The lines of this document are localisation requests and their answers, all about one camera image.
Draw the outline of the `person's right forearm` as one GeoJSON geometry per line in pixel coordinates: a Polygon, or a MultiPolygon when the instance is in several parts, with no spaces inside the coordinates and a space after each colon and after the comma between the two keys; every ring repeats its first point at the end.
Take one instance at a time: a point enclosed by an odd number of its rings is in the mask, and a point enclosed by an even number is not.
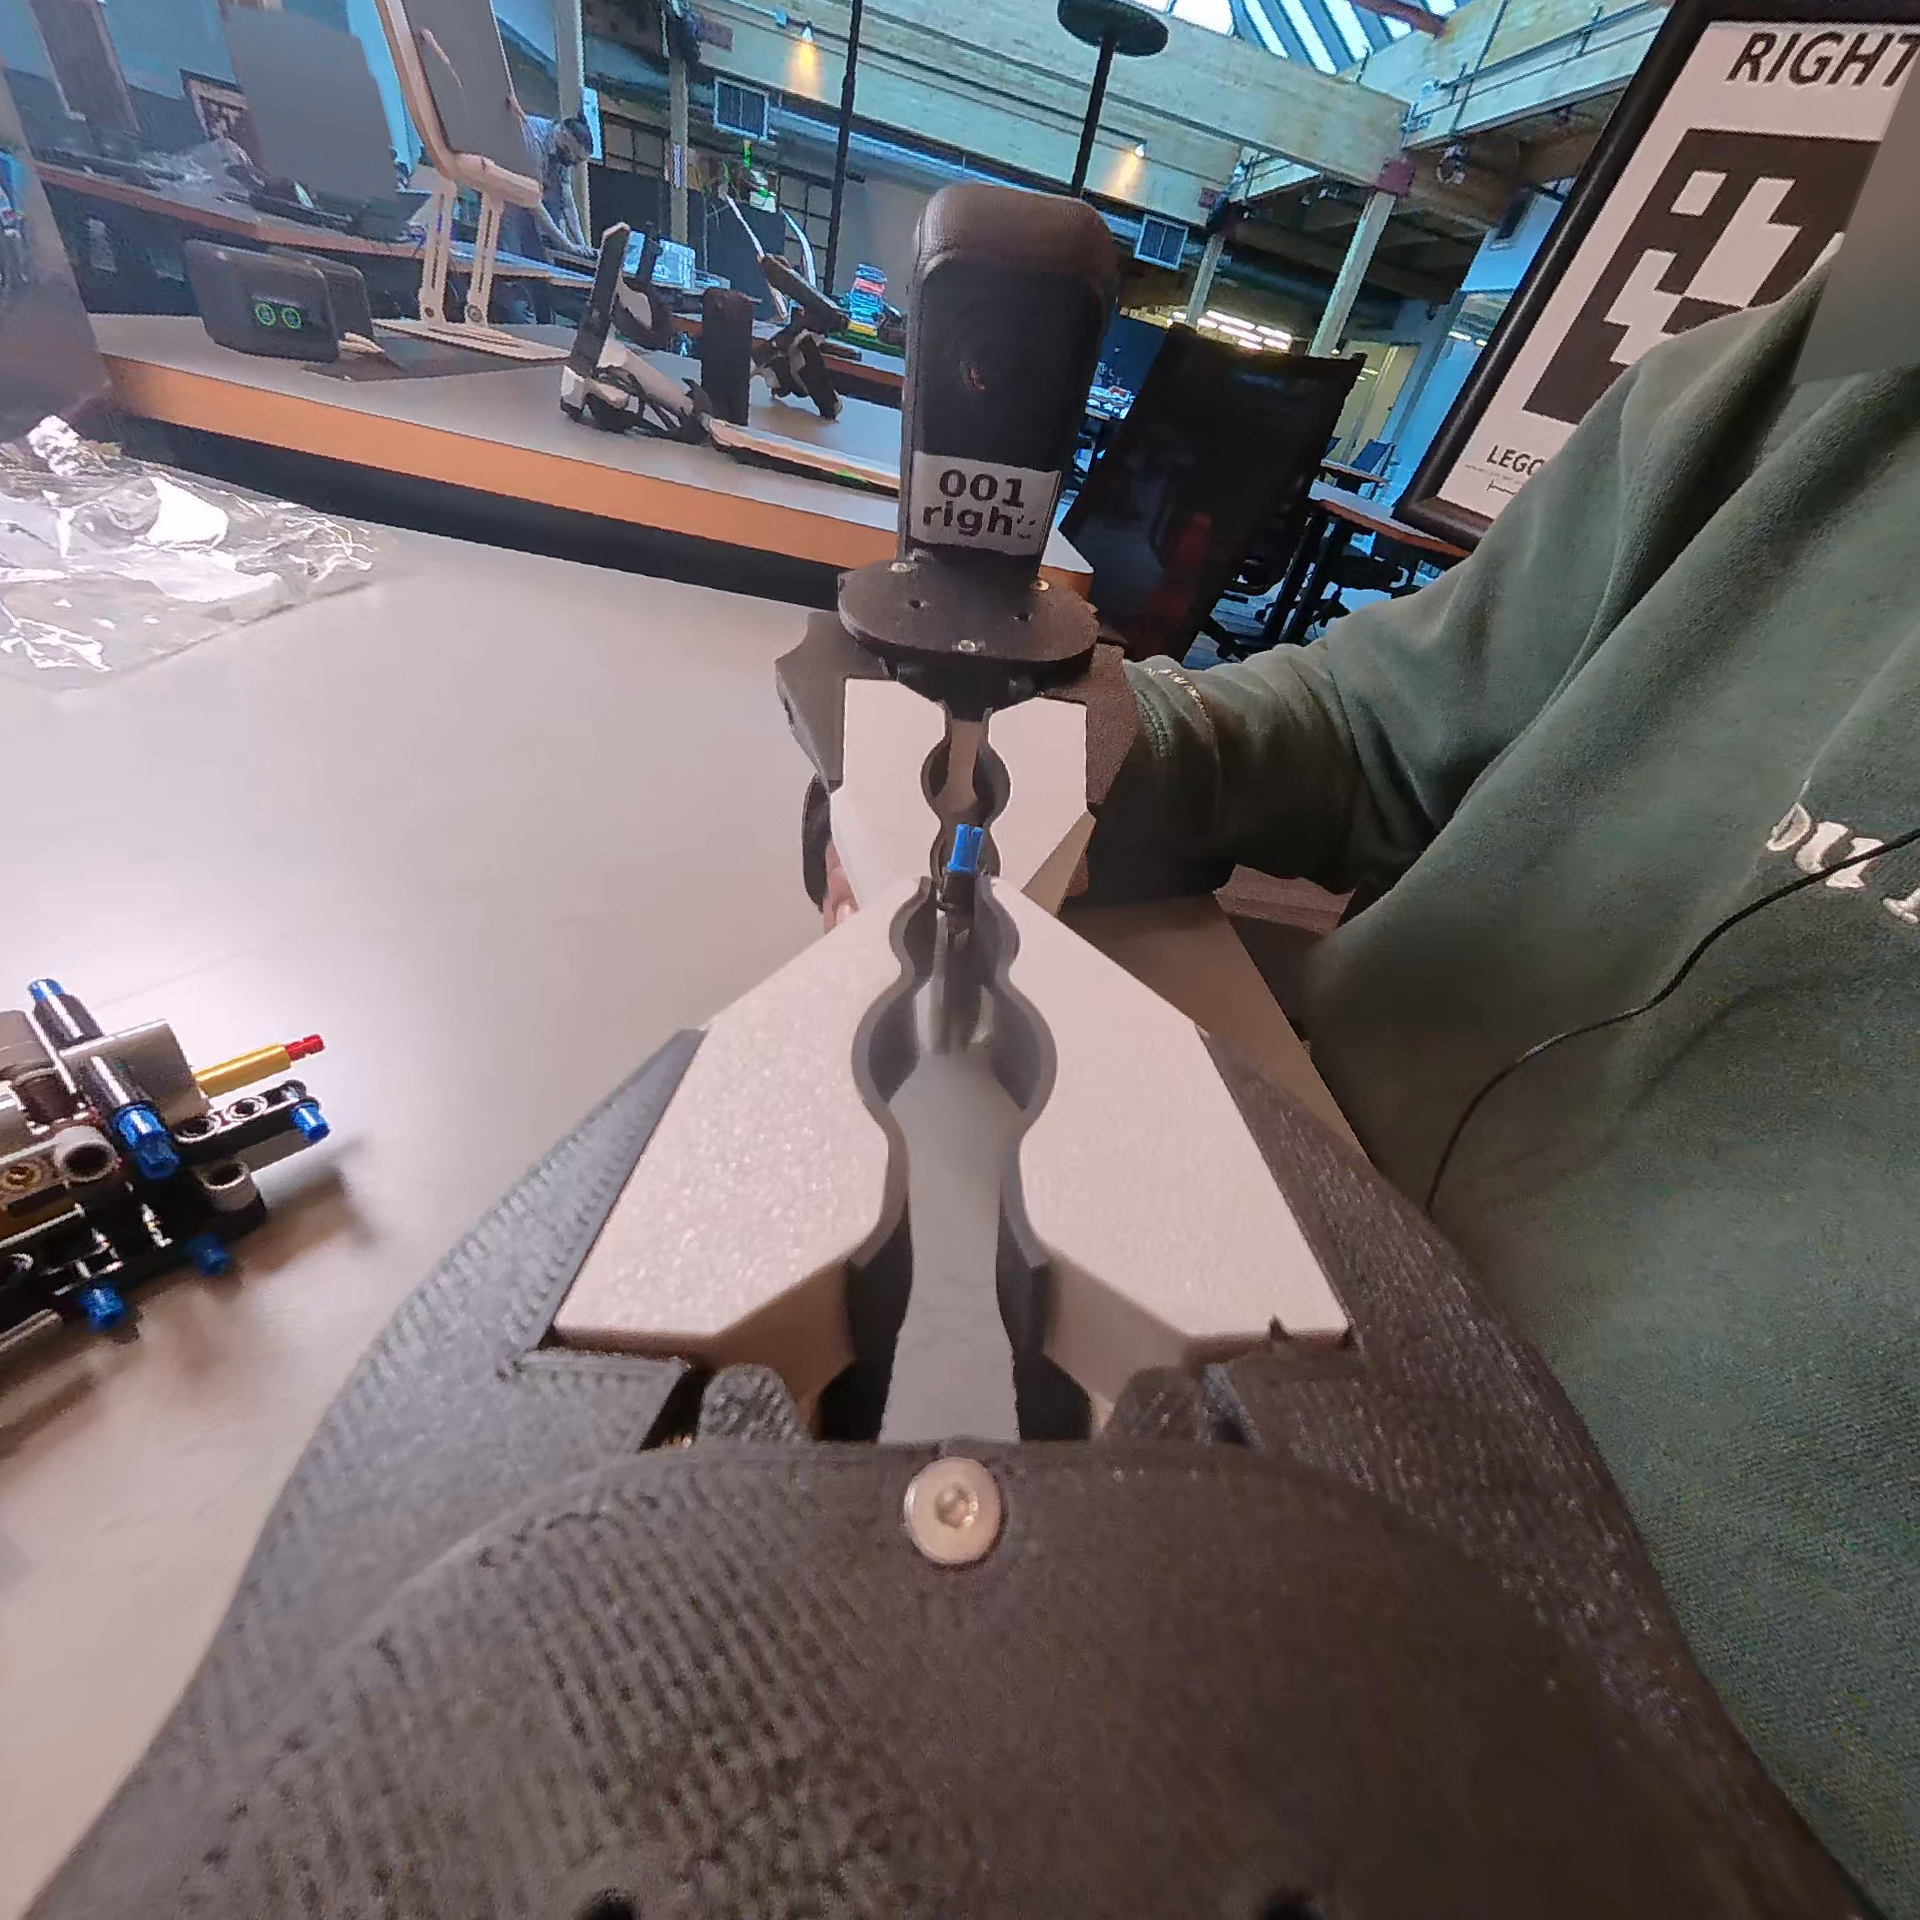
{"type": "Polygon", "coordinates": [[[1199,897],[1235,869],[1351,893],[1451,830],[1531,849],[1611,756],[1568,690],[1610,628],[1627,531],[1613,486],[1537,486],[1448,578],[1307,646],[1129,666],[1090,897],[1199,897]]]}

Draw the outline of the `pale monitor stand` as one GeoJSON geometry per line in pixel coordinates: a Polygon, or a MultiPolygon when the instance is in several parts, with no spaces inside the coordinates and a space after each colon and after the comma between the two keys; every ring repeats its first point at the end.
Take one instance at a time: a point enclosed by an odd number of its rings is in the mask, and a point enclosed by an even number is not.
{"type": "Polygon", "coordinates": [[[541,204],[492,4],[380,2],[375,11],[408,115],[437,178],[423,230],[419,310],[411,320],[388,323],[387,331],[524,364],[560,362],[562,348],[528,342],[489,323],[504,211],[541,204]],[[463,193],[476,195],[477,222],[464,313],[452,320],[445,292],[463,193]]]}

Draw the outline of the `person's torso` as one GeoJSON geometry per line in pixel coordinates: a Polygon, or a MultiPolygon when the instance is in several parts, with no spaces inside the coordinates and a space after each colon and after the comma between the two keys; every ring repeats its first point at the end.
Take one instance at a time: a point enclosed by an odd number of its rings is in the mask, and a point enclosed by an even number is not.
{"type": "Polygon", "coordinates": [[[1568,690],[1611,756],[1531,849],[1369,885],[1313,1046],[1768,1771],[1916,1916],[1916,371],[1794,387],[1831,276],[1658,349],[1529,484],[1629,517],[1568,690]]]}

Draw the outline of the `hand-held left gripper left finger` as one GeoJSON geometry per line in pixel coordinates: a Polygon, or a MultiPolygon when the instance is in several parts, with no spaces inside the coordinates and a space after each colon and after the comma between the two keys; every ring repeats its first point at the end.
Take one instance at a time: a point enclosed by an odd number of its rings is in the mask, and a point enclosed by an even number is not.
{"type": "Polygon", "coordinates": [[[803,1405],[855,1363],[855,1278],[903,1238],[908,1196],[857,1036],[920,893],[890,882],[698,1036],[560,1301],[562,1348],[759,1365],[803,1405]]]}

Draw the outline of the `framed marker sign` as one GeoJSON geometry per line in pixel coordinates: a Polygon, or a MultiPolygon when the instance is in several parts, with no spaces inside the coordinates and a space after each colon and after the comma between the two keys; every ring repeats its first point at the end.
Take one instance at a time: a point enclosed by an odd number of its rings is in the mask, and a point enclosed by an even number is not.
{"type": "Polygon", "coordinates": [[[1780,302],[1853,218],[1919,4],[1675,4],[1395,514],[1472,548],[1666,341],[1780,302]]]}

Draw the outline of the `black lego beam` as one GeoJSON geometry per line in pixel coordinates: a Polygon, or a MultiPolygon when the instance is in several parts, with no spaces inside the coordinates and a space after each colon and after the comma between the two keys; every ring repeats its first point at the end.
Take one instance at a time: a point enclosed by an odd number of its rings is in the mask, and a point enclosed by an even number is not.
{"type": "Polygon", "coordinates": [[[965,1052],[979,1022],[977,872],[949,867],[935,897],[929,970],[929,1040],[935,1052],[965,1052]]]}

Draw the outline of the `black and white device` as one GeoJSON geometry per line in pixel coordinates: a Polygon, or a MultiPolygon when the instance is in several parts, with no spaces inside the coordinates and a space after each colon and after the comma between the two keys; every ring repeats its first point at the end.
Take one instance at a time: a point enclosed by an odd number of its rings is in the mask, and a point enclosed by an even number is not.
{"type": "Polygon", "coordinates": [[[608,433],[707,443],[714,403],[700,381],[667,377],[648,357],[669,348],[675,331],[675,313],[655,283],[656,257],[655,234],[642,230],[633,253],[631,226],[603,229],[593,290],[560,376],[560,410],[608,433]]]}
{"type": "Polygon", "coordinates": [[[804,395],[821,419],[837,420],[843,395],[833,381],[826,342],[845,324],[845,310],[781,257],[761,253],[759,267],[771,294],[784,305],[784,318],[772,337],[755,338],[753,371],[777,398],[804,395]]]}

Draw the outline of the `black box device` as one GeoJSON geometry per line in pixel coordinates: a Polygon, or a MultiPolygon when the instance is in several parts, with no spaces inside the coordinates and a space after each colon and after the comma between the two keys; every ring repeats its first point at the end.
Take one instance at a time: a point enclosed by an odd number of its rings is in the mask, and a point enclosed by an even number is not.
{"type": "Polygon", "coordinates": [[[331,366],[348,341],[375,341],[369,283],[346,264],[197,237],[184,243],[184,264],[204,330],[223,348],[331,366]]]}

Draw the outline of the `wooden-edged table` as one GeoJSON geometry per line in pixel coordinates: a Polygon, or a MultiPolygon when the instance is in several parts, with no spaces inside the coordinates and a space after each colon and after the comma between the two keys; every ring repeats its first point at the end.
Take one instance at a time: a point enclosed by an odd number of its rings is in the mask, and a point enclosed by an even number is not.
{"type": "Polygon", "coordinates": [[[560,413],[560,366],[341,377],[213,342],[186,286],[108,292],[89,222],[135,218],[48,168],[113,401],[152,458],[361,522],[828,609],[842,572],[897,554],[897,504],[708,445],[560,413]]]}

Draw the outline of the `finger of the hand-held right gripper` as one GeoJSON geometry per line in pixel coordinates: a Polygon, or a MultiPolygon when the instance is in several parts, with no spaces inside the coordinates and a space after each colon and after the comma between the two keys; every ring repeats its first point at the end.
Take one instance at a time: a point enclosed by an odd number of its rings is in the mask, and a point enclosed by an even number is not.
{"type": "Polygon", "coordinates": [[[996,782],[996,878],[1035,908],[1060,909],[1090,840],[1088,714],[1059,699],[999,710],[984,749],[996,782]]]}
{"type": "Polygon", "coordinates": [[[946,710],[935,701],[890,680],[845,683],[831,830],[860,909],[930,873],[941,824],[929,797],[929,764],[944,741],[946,710]]]}

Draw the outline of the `black office chair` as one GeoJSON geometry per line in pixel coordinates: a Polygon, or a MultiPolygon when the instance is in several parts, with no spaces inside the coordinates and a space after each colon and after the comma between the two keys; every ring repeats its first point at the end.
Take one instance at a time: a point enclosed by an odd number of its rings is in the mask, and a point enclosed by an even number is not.
{"type": "Polygon", "coordinates": [[[1175,324],[1064,517],[1103,634],[1184,658],[1263,540],[1297,517],[1363,371],[1175,324]]]}

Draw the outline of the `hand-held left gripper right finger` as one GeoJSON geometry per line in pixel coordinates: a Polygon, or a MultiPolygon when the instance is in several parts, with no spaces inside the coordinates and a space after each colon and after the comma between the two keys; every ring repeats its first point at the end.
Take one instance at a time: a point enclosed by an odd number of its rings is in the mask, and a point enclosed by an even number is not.
{"type": "Polygon", "coordinates": [[[1016,1345],[1104,1420],[1141,1373],[1193,1376],[1279,1340],[1338,1353],[1351,1317],[1283,1187],[1257,1099],[1303,1097],[1351,1144],[1211,898],[1069,925],[993,890],[1020,1126],[1007,1187],[1016,1345]]]}

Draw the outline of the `multicoloured lego engine model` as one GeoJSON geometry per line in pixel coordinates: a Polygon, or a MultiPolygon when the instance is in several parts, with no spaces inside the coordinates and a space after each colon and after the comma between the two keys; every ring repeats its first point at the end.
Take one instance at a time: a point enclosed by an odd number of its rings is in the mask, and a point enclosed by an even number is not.
{"type": "Polygon", "coordinates": [[[131,1338],[145,1290],[220,1281],[267,1220],[264,1169],[330,1139],[300,1070],[325,1038],[193,1066],[177,1029],[111,1030],[41,976],[2,1013],[2,1347],[131,1338]]]}

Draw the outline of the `clear plastic bag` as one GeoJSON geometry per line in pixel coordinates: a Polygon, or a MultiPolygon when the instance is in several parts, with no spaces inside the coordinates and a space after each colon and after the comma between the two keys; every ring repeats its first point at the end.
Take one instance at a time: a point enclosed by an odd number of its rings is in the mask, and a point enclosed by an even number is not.
{"type": "Polygon", "coordinates": [[[58,416],[2,445],[2,674],[75,689],[365,587],[375,531],[140,462],[58,416]]]}

